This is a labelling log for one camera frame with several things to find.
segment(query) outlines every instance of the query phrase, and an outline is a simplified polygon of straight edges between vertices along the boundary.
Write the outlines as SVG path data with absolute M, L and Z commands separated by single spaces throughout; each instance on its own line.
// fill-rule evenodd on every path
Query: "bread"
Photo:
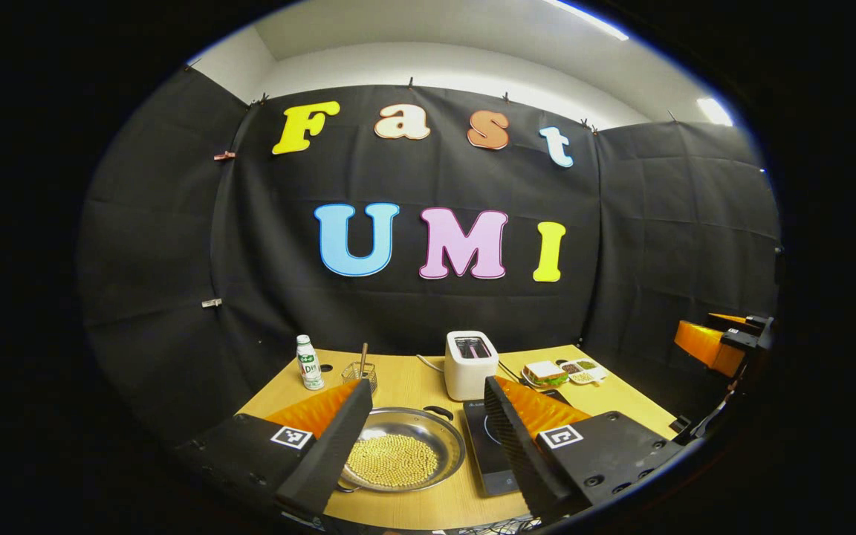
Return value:
M 532 380 L 538 386 L 559 385 L 564 380 L 567 380 L 567 372 L 560 369 L 556 363 L 549 361 L 529 363 L 529 365 L 524 366 L 524 373 L 528 379 Z

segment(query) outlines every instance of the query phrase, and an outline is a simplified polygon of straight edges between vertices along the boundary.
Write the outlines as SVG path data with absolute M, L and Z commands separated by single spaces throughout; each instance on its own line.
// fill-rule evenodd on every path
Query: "blue letter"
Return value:
M 398 204 L 373 203 L 366 207 L 372 218 L 372 253 L 359 258 L 349 252 L 349 218 L 356 209 L 349 204 L 323 204 L 315 211 L 319 220 L 322 263 L 346 277 L 366 277 L 382 271 L 392 258 L 392 218 Z
M 540 129 L 540 135 L 547 138 L 547 150 L 550 152 L 550 157 L 558 166 L 569 167 L 574 165 L 574 159 L 564 155 L 563 146 L 570 145 L 570 140 L 560 134 L 560 130 L 556 126 L 547 126 L 546 129 Z

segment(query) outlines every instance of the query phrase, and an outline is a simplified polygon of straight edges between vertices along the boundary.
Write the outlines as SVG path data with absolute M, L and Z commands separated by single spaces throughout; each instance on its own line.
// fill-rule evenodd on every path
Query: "white plastic bottle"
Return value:
M 299 359 L 299 372 L 302 373 L 302 385 L 306 389 L 319 390 L 325 386 L 322 378 L 322 369 L 319 367 L 319 357 L 316 349 L 309 342 L 309 336 L 300 334 L 296 336 L 296 358 Z

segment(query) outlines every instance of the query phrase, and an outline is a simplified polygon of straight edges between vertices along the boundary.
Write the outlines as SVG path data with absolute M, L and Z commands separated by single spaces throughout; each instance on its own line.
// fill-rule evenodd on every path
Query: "white toaster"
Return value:
M 484 379 L 497 373 L 497 351 L 480 331 L 452 331 L 444 348 L 444 385 L 455 401 L 484 398 Z

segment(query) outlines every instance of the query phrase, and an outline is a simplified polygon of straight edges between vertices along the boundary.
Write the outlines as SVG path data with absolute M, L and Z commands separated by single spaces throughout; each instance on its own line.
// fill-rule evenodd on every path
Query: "black induction cooker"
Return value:
M 556 389 L 544 390 L 543 393 L 570 404 Z M 475 463 L 481 474 L 484 493 L 488 496 L 498 496 L 519 490 L 513 471 L 510 470 L 507 454 L 497 441 L 495 430 L 488 426 L 484 400 L 464 402 L 464 417 L 468 422 L 472 451 L 475 453 Z

